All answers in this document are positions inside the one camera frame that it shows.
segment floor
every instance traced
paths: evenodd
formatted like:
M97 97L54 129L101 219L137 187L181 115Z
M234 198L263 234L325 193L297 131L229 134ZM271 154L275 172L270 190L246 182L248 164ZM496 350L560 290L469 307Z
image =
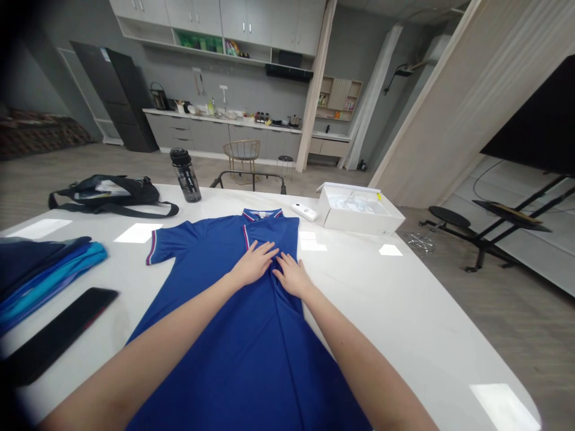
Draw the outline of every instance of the floor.
M225 160L193 158L201 186L209 186ZM258 166L274 172L275 166ZM176 184L167 154L130 153L121 147L94 144L0 163L2 207L0 229L47 211L48 194L92 174L149 176L154 183ZM370 175L357 171L310 166L287 181L290 195L317 196L324 181L367 185ZM244 188L225 178L227 188ZM279 193L273 178L256 190ZM430 218L426 210L401 208L406 217L400 235L421 231L418 220ZM439 232L436 251L423 262L483 332L527 388L543 418L543 429L575 429L575 299L524 268L501 269L488 256L484 268L467 274L474 262L474 247Z

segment smartphone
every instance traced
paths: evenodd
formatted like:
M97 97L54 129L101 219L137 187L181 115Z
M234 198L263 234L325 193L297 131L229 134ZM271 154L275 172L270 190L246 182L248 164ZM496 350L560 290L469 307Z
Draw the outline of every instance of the smartphone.
M114 301L118 292L92 287L16 350L5 365L16 386L40 377Z

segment shirt sleeve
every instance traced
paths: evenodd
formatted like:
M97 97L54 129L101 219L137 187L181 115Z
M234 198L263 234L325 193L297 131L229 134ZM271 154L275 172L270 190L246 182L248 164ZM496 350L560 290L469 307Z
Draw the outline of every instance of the shirt sleeve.
M196 223L186 221L178 226L154 230L152 247L146 257L146 265L160 263L185 253L191 245L204 236L205 221L200 220Z

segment refrigerator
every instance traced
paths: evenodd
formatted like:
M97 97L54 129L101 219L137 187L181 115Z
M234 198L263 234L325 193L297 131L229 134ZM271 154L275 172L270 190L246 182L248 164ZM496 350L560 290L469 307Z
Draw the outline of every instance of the refrigerator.
M130 151L158 150L143 108L153 108L150 94L130 56L70 41L102 100L124 146Z

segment blue polo shirt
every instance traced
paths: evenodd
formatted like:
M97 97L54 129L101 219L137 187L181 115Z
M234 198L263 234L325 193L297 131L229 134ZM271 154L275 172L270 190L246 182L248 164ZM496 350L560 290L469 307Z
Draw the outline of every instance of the blue polo shirt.
M146 263L175 263L128 342L229 272L254 240L295 258L298 225L281 210L246 209L153 232ZM230 298L128 429L372 429L274 268Z

